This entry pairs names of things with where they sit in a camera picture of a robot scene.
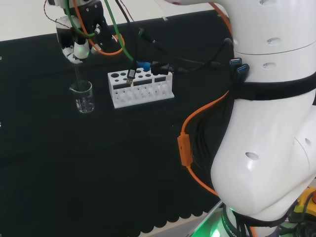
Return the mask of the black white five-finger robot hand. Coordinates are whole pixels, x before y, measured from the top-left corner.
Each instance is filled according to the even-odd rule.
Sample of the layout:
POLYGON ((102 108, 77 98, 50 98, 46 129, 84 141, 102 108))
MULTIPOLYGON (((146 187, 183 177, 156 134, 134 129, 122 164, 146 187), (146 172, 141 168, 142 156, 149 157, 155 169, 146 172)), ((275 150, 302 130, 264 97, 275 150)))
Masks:
POLYGON ((90 53, 97 53, 95 47, 105 51, 115 42, 99 0, 49 0, 48 4, 65 13, 55 21, 56 33, 62 53, 71 63, 83 63, 90 53))

